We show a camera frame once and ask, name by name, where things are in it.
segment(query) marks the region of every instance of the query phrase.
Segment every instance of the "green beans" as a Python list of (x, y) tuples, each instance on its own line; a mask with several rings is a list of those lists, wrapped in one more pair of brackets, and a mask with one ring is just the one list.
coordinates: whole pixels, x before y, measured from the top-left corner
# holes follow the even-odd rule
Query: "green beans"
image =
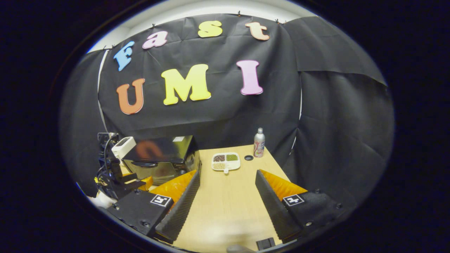
[(226, 155), (226, 160), (227, 161), (237, 161), (238, 157), (235, 154), (228, 154), (228, 155)]

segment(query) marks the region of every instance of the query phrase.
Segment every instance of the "black microwave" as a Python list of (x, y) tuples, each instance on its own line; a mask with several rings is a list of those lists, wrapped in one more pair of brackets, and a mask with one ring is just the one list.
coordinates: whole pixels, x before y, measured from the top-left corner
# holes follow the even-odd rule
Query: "black microwave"
[(194, 136), (173, 136), (136, 141), (123, 164), (138, 179), (153, 177), (161, 185), (184, 173), (200, 170), (202, 161)]

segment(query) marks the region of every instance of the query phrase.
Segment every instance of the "spray bottle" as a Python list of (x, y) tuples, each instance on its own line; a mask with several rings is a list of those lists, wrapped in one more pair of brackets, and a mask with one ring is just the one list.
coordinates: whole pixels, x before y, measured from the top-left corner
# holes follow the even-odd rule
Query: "spray bottle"
[(254, 145), (253, 145), (253, 156), (262, 157), (264, 153), (264, 143), (266, 142), (266, 137), (262, 133), (262, 128), (258, 128), (258, 133), (255, 135)]

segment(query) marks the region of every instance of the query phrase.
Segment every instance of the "divided plate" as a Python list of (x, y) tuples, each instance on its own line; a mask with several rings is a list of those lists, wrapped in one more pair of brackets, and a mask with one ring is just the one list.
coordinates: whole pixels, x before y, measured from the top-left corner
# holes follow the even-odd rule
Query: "divided plate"
[[(223, 161), (214, 161), (214, 158), (217, 156), (223, 155)], [(227, 155), (235, 155), (237, 157), (237, 160), (229, 161), (227, 160)], [(231, 170), (237, 170), (239, 167), (241, 167), (241, 160), (239, 159), (238, 153), (235, 152), (228, 152), (228, 153), (216, 153), (211, 158), (211, 167), (215, 171), (223, 171), (225, 175), (228, 175), (228, 171)]]

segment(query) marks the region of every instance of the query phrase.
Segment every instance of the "wooden table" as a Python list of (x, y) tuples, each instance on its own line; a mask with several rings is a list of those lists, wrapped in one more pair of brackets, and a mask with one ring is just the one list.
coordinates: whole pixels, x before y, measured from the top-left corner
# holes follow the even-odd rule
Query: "wooden table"
[[(241, 160), (241, 167), (228, 175), (211, 168), (212, 156), (224, 152), (236, 152)], [(255, 186), (256, 171), (263, 169), (289, 179), (267, 149), (262, 158), (246, 161), (244, 156), (252, 153), (253, 145), (200, 150), (200, 187), (173, 246), (223, 253), (233, 244), (256, 251), (256, 241), (270, 237), (275, 244), (282, 243)]]

